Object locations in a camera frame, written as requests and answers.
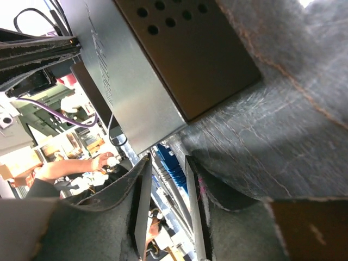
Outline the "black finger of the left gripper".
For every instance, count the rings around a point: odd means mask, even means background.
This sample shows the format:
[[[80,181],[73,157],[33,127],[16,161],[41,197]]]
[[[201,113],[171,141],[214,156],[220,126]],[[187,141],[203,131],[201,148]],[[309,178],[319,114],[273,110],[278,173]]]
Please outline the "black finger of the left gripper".
[[[31,36],[1,29],[1,91],[8,91],[38,70],[80,54],[73,36]]]

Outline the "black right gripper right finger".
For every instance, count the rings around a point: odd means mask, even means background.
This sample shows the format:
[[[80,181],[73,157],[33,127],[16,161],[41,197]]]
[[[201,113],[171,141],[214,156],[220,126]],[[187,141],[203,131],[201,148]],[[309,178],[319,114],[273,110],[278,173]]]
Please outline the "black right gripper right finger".
[[[251,198],[185,158],[198,260],[347,260],[347,198]]]

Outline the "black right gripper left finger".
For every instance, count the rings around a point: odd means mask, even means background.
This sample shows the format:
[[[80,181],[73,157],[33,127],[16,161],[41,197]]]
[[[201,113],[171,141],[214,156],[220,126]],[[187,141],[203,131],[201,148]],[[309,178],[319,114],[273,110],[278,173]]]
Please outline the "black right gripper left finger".
[[[1,260],[140,260],[145,251],[151,155],[94,195],[1,200]]]

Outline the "black network switch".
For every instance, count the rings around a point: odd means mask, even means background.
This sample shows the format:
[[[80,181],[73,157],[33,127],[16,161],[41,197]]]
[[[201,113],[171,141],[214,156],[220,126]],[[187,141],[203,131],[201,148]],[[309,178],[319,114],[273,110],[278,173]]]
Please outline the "black network switch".
[[[261,73],[216,1],[62,1],[82,61],[140,154]]]

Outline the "person's forearm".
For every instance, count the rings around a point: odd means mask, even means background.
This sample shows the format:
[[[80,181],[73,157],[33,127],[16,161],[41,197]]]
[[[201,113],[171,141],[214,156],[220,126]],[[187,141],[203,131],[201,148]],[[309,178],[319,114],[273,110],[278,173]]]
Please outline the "person's forearm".
[[[102,153],[94,159],[67,159],[43,164],[34,170],[34,180],[26,198],[59,198],[60,192],[55,188],[55,181],[68,175],[101,171],[107,160],[114,155]]]

